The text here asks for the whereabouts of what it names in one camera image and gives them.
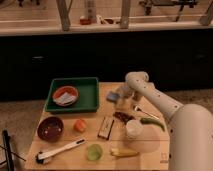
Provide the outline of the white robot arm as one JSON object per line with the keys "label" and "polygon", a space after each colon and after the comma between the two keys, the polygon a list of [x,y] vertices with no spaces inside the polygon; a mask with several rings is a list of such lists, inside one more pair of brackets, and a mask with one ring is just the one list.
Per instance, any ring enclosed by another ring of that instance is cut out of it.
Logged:
{"label": "white robot arm", "polygon": [[129,72],[118,88],[121,97],[144,96],[170,128],[169,171],[213,171],[213,114],[197,104],[182,104],[152,88],[146,72]]}

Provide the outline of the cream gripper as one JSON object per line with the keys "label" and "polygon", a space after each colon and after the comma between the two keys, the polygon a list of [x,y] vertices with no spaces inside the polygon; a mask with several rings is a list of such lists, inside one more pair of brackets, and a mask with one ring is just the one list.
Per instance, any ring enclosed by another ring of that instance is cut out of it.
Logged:
{"label": "cream gripper", "polygon": [[116,108],[118,110],[126,110],[130,108],[130,98],[132,97],[133,91],[127,85],[121,85],[117,90],[118,100]]}

